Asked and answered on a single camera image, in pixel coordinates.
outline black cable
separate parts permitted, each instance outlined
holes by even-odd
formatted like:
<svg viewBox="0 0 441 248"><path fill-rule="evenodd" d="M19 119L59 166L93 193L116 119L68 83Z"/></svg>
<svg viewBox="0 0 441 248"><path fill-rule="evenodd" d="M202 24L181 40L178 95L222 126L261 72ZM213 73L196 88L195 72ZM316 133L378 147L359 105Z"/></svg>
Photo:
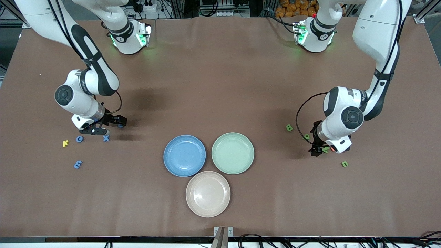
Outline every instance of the black cable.
<svg viewBox="0 0 441 248"><path fill-rule="evenodd" d="M107 248L108 245L110 245L109 248L113 248L113 243L110 241L107 241L107 243L104 245L104 248Z"/></svg>
<svg viewBox="0 0 441 248"><path fill-rule="evenodd" d="M114 110L112 112L106 113L107 115L114 114L114 113L118 112L123 107L123 100L121 99L121 95L119 94L118 91L115 91L115 92L116 92L116 94L118 94L118 97L120 98L120 107L117 110Z"/></svg>
<svg viewBox="0 0 441 248"><path fill-rule="evenodd" d="M430 245L440 245L441 246L441 243L435 243L434 241L431 241L431 242L429 242L428 244L427 244L427 246L429 246L430 247Z"/></svg>
<svg viewBox="0 0 441 248"><path fill-rule="evenodd" d="M381 73L385 72L385 70L386 70L386 68L387 68L387 66L389 64L389 61L390 61L390 59L392 57L393 50L395 49L395 45L398 42L398 40L400 38L400 35L401 35L401 29L402 29L401 20L403 19L403 3L401 2L401 0L398 0L398 3L400 5L400 19L398 20L398 27L397 27L395 39L393 41L392 49L390 50L389 57L387 58L385 66L383 67L383 70L381 71ZM372 92L370 93L370 96L367 98L367 101L369 101L370 98L374 95L375 89L377 88L377 85L378 85L379 81L380 80L377 79L377 82L375 83L374 88L373 88Z"/></svg>
<svg viewBox="0 0 441 248"><path fill-rule="evenodd" d="M258 234L255 234L255 233L247 233L247 234L241 235L240 238L239 238L239 241L237 243L239 248L243 248L243 246L242 246L242 239L244 239L244 238L246 238L248 236L259 237L260 239L262 239L263 241L265 241L267 244L271 245L272 247L278 248L273 242L268 241L266 238L264 238L264 237L262 237L262 236L260 236Z"/></svg>
<svg viewBox="0 0 441 248"><path fill-rule="evenodd" d="M63 27L62 27L61 24L60 24L60 21L59 21L57 15L56 15L56 13L55 13L55 11L54 11L54 9L53 9L53 6L52 6L52 4L50 3L50 0L48 0L48 2L49 2L49 4L50 4L50 6L51 6L51 9L52 9L52 11L53 11L53 14L54 14L55 18L57 19L57 22L58 22L58 24L59 24L61 30L63 30ZM67 41L68 41L69 44L71 45L72 49L77 53L77 55L78 55L81 59L84 59L84 57L81 55L80 51L78 51L77 47L75 46L74 42L72 41L71 35L70 35L69 31L67 30L66 21L64 20L63 11L61 10L61 6L60 6L59 1L56 0L55 2L56 2L56 4L57 4L58 10L59 10L59 12L60 12L61 20L63 21L63 25L64 25L63 33L64 33L64 36L66 37Z"/></svg>
<svg viewBox="0 0 441 248"><path fill-rule="evenodd" d="M401 38L401 31L403 31L404 23L406 22L406 18L404 18L403 23L401 24L400 33L398 34L398 43L400 42Z"/></svg>
<svg viewBox="0 0 441 248"><path fill-rule="evenodd" d="M395 244L394 242L390 242L387 238L384 238L384 240L386 240L388 243L395 245L397 248L401 248L399 245Z"/></svg>
<svg viewBox="0 0 441 248"><path fill-rule="evenodd" d="M305 243L299 245L299 247L297 247L297 248L302 248L302 246L306 245L306 244L309 243L309 242L311 242L311 240L306 241Z"/></svg>
<svg viewBox="0 0 441 248"><path fill-rule="evenodd" d="M421 238L428 238L428 237L430 237L430 236L433 236L433 235L435 235L435 234L439 234L439 233L441 233L441 231L437 231L437 232L429 233L429 234L427 234L427 235L425 235L425 236L422 236Z"/></svg>
<svg viewBox="0 0 441 248"><path fill-rule="evenodd" d="M77 55L80 56L80 58L82 58L81 54L79 54L79 52L77 51L76 47L72 43L72 40L70 39L69 35L66 33L67 30L65 31L63 29L63 26L61 25L60 20L58 19L58 16L57 16L57 14L55 12L55 9L54 9L54 7L53 7L53 5L51 3L51 0L48 0L48 4L49 4L49 7L51 8L51 11L52 11L54 17L55 17L55 20L56 20L56 22L58 24L58 27L60 28L60 30L63 33L64 37L66 38L67 42L69 43L69 45L71 45L72 49L77 53Z"/></svg>
<svg viewBox="0 0 441 248"><path fill-rule="evenodd" d="M293 244L291 244L291 240L290 240L290 238L287 239L287 244L288 244L291 248L297 248L297 247L295 247Z"/></svg>
<svg viewBox="0 0 441 248"><path fill-rule="evenodd" d="M298 34L298 35L301 35L301 33L291 31L291 30L285 25L285 23L283 22L282 18L281 18L281 17L279 17L279 18L280 18L280 21L281 21L281 23L283 24L283 26L286 28L286 30L288 30L288 32L290 32L291 34Z"/></svg>
<svg viewBox="0 0 441 248"><path fill-rule="evenodd" d="M312 97L308 98L308 99L307 99L307 100L306 100L306 101L300 106L299 110L297 110L297 114L295 114L295 126L297 127L297 130L299 131L299 134L302 136L302 139L306 140L309 144L311 144L311 145L313 145L313 146L316 146L316 147L329 147L329 146L328 146L328 145L321 145L321 146L318 146L318 145L312 143L311 141L307 140L307 139L305 138L305 136L303 135L302 131L300 131L299 123L298 123L297 119L298 119L298 117L299 117L300 110L303 108L303 106L304 106L309 100L313 99L313 98L316 97L316 96L325 95L325 94L327 94L327 93L328 93L328 92L318 93L318 94L315 94L315 95L313 95Z"/></svg>
<svg viewBox="0 0 441 248"><path fill-rule="evenodd" d="M174 10L177 10L177 11L181 12L181 14L184 15L184 12L180 11L180 10L177 9L177 8L174 8L169 2L167 2L167 1L165 1L165 2L166 2L166 4L167 4L168 6L170 6L170 8L172 8L172 9L174 9Z"/></svg>
<svg viewBox="0 0 441 248"><path fill-rule="evenodd" d="M6 10L6 8L5 8L5 7L3 7L2 9L3 9L3 11L1 12L0 16L2 16L2 15L3 15L3 13L4 13L4 11Z"/></svg>
<svg viewBox="0 0 441 248"><path fill-rule="evenodd" d="M429 248L432 248L431 247L431 245L433 245L434 243L432 243L432 242L428 242L427 244L425 244L423 247L421 247L421 248L426 248L426 247L429 247Z"/></svg>
<svg viewBox="0 0 441 248"><path fill-rule="evenodd" d="M297 26L297 24L284 23L283 21L280 21L279 19L274 18L274 17L269 16L269 15L268 15L268 16L264 16L264 17L271 18L271 19L275 20L276 22L278 22L278 23L280 23L280 24L284 24L284 25L286 25L286 26Z"/></svg>
<svg viewBox="0 0 441 248"><path fill-rule="evenodd" d="M172 15L168 11L167 7L164 5L164 0L161 0L161 6L167 11L168 15L170 16L170 19L173 19Z"/></svg>
<svg viewBox="0 0 441 248"><path fill-rule="evenodd" d="M101 27L107 29L107 27L106 27L106 25L104 24L103 21L101 21ZM107 36L107 37L110 37L110 32L107 32L106 36Z"/></svg>
<svg viewBox="0 0 441 248"><path fill-rule="evenodd" d="M327 246L328 244L326 244L326 243L322 243L322 242L319 242L319 243L325 248L330 248L329 246Z"/></svg>
<svg viewBox="0 0 441 248"><path fill-rule="evenodd" d="M210 17L210 16L216 14L218 6L219 6L219 2L216 0L216 2L213 2L213 8L211 9L211 11L209 12L208 15L205 15L203 13L199 13L199 14L202 16L205 16L205 17Z"/></svg>

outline power strip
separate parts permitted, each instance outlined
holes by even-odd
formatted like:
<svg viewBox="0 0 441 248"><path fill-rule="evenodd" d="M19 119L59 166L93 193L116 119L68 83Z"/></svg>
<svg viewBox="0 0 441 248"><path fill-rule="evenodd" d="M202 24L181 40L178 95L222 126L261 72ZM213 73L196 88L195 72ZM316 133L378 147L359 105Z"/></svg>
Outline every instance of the power strip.
<svg viewBox="0 0 441 248"><path fill-rule="evenodd" d="M216 16L233 16L234 12L232 10L218 11Z"/></svg>
<svg viewBox="0 0 441 248"><path fill-rule="evenodd" d="M157 4L153 4L152 6L144 6L144 8L142 9L142 12L156 12L156 7Z"/></svg>

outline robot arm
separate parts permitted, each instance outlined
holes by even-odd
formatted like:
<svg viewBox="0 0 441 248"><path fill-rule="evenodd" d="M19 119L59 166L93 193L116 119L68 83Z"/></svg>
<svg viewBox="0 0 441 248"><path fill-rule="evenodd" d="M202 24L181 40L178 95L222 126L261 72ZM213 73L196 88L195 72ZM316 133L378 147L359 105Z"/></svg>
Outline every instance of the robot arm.
<svg viewBox="0 0 441 248"><path fill-rule="evenodd" d="M326 94L323 102L326 118L314 123L311 155L320 155L321 146L325 144L337 153L349 150L351 134L364 120L380 114L400 54L398 38L410 4L410 0L403 3L401 0L366 1L355 25L353 39L358 48L375 60L371 85L367 90L334 87ZM329 12L322 9L323 5L320 3L316 19L306 23L303 36L297 37L299 44L312 52L321 52L331 43L335 25L341 17L338 4L332 2Z"/></svg>
<svg viewBox="0 0 441 248"><path fill-rule="evenodd" d="M41 36L72 47L87 65L85 70L73 70L66 82L58 87L55 100L71 112L72 121L81 133L93 134L93 124L126 125L122 116L112 116L94 95L111 96L119 87L116 74L110 69L90 35L67 13L58 0L16 0L20 11ZM106 133L103 128L96 134Z"/></svg>
<svg viewBox="0 0 441 248"><path fill-rule="evenodd" d="M114 46L124 54L134 54L146 46L150 26L137 20L129 20L120 7L128 0L72 0L96 14L106 25Z"/></svg>

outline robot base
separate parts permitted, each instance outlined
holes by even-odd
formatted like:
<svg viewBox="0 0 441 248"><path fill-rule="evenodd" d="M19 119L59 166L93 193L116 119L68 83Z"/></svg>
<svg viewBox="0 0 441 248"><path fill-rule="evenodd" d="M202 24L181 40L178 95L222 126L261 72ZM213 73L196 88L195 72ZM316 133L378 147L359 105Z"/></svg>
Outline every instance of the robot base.
<svg viewBox="0 0 441 248"><path fill-rule="evenodd" d="M294 40L296 44L301 45L306 50L312 53L319 53L323 52L326 47L331 44L335 32L332 32L329 37L327 34L324 34L326 35L326 37L322 37L324 40L319 40L319 38L310 30L311 22L313 20L314 18L308 17L306 20L293 23L294 25L297 24L293 27L293 31L295 33L300 33L294 35Z"/></svg>

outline blue plate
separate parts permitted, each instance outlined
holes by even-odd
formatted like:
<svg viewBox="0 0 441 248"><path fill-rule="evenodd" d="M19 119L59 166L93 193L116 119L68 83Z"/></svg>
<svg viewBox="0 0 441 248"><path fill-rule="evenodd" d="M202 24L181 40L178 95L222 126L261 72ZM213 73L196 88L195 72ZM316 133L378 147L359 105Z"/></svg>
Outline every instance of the blue plate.
<svg viewBox="0 0 441 248"><path fill-rule="evenodd" d="M165 147L164 164L167 170L178 177L196 174L205 163L205 147L191 135L181 135L172 139Z"/></svg>

